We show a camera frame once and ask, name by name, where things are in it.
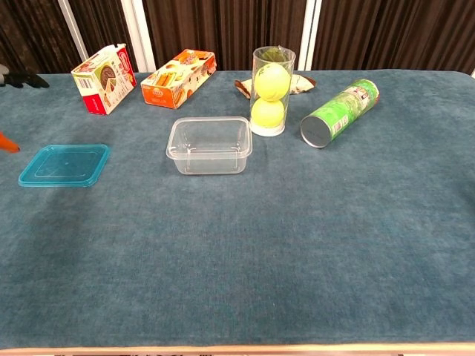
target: tennis ball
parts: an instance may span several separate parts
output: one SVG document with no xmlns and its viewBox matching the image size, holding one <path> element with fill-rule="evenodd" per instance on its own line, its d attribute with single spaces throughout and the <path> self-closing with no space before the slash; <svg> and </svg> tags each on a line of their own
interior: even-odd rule
<svg viewBox="0 0 475 356">
<path fill-rule="evenodd" d="M 252 122 L 262 128 L 275 128 L 284 120 L 284 105 L 280 100 L 267 102 L 257 99 L 251 109 Z"/>
<path fill-rule="evenodd" d="M 290 87 L 290 75 L 277 63 L 269 63 L 258 70 L 254 78 L 255 91 L 270 102 L 282 99 Z"/>
</svg>

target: brown curtain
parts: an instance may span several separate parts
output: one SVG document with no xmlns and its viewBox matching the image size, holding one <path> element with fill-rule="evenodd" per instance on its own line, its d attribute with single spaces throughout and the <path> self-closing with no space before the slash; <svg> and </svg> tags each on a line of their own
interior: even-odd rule
<svg viewBox="0 0 475 356">
<path fill-rule="evenodd" d="M 89 56 L 105 46 L 125 43 L 132 67 L 137 72 L 120 0 L 69 0 L 69 4 Z"/>
<path fill-rule="evenodd" d="M 298 56 L 305 5 L 306 0 L 144 1 L 157 67 L 190 48 L 214 52 L 220 70 L 251 69 L 253 50 L 266 45 Z"/>
<path fill-rule="evenodd" d="M 473 0 L 324 0 L 312 69 L 475 68 Z"/>
<path fill-rule="evenodd" d="M 12 72 L 67 73 L 80 62 L 57 0 L 0 1 L 0 63 Z"/>
</svg>

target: cardboard box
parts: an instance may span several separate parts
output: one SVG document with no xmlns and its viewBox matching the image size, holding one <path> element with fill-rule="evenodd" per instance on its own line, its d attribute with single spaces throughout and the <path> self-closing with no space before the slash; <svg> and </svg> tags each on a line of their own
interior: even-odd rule
<svg viewBox="0 0 475 356">
<path fill-rule="evenodd" d="M 184 50 L 141 83 L 147 104 L 178 109 L 214 72 L 213 52 Z"/>
<path fill-rule="evenodd" d="M 125 44 L 104 47 L 71 73 L 88 111 L 101 115 L 109 114 L 137 84 Z"/>
</svg>

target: pringles can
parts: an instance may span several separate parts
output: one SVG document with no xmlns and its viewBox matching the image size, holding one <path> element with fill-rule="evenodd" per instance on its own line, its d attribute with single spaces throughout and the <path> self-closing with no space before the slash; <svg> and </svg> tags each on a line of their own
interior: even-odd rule
<svg viewBox="0 0 475 356">
<path fill-rule="evenodd" d="M 302 138 L 312 147 L 323 148 L 378 101 L 376 85 L 368 79 L 358 79 L 302 119 Z"/>
</svg>

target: plastic food container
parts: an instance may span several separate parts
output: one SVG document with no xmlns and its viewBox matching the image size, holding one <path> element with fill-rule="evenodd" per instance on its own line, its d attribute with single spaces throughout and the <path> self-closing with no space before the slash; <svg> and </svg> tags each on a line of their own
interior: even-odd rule
<svg viewBox="0 0 475 356">
<path fill-rule="evenodd" d="M 182 174 L 236 174 L 252 152 L 243 117 L 185 117 L 171 128 L 166 155 Z"/>
</svg>

